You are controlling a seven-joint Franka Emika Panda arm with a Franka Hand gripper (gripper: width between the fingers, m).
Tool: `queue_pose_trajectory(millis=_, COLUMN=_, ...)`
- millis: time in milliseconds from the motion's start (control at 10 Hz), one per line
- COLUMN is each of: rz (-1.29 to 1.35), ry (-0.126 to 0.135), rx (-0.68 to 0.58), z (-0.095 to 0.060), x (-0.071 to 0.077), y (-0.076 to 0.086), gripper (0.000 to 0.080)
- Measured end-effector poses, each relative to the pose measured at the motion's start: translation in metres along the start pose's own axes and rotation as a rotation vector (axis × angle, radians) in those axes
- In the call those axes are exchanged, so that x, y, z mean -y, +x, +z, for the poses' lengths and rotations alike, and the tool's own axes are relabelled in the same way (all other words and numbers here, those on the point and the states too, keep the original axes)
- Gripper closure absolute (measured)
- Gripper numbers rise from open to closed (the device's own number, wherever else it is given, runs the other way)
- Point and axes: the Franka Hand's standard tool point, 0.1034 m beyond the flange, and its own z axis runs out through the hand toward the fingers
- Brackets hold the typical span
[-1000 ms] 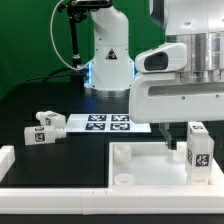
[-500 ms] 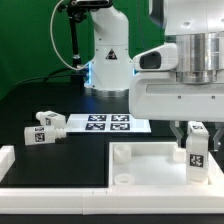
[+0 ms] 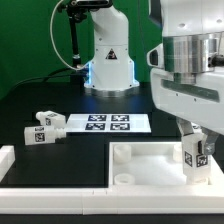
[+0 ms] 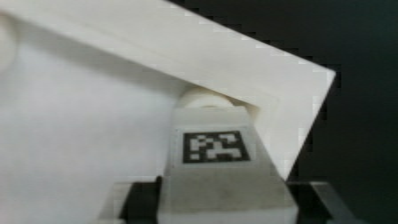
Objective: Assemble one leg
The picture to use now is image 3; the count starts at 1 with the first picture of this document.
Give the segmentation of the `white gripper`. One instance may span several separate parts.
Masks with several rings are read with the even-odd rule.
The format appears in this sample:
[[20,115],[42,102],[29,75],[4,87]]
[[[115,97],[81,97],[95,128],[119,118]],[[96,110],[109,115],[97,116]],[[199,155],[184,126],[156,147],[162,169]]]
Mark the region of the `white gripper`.
[[171,73],[153,68],[151,90],[158,109],[179,117],[182,136],[194,133],[190,122],[204,127],[199,153],[213,155],[219,134],[224,135],[224,68],[198,74],[195,85],[175,83]]

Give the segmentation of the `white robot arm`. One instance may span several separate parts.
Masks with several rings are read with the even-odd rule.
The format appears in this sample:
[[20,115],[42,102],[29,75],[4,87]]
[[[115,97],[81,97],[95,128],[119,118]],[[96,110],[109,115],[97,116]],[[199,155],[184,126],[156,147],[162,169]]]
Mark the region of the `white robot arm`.
[[[89,11],[94,24],[85,87],[105,94],[137,86],[128,19],[113,0],[72,0],[71,6]],[[224,0],[149,0],[149,15],[162,28],[162,43],[147,54],[154,104],[178,118],[184,136],[193,136],[192,123],[200,125],[198,152],[211,155],[224,135]]]

